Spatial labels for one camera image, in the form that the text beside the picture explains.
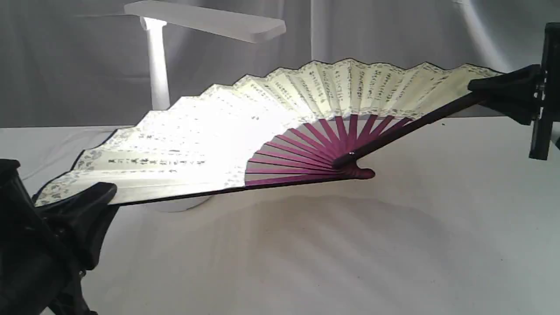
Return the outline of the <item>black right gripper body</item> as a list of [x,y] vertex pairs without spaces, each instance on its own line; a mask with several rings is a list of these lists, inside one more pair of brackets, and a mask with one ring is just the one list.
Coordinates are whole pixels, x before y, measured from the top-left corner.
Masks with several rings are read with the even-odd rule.
[[94,315],[85,301],[81,280],[86,270],[66,250],[1,254],[1,313],[39,315]]

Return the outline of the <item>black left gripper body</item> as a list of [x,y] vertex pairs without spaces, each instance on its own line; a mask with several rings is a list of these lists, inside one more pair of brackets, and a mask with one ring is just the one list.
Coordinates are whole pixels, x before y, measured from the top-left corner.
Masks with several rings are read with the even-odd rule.
[[553,125],[559,122],[560,105],[560,24],[547,23],[535,101],[538,115],[533,124],[530,159],[547,160]]

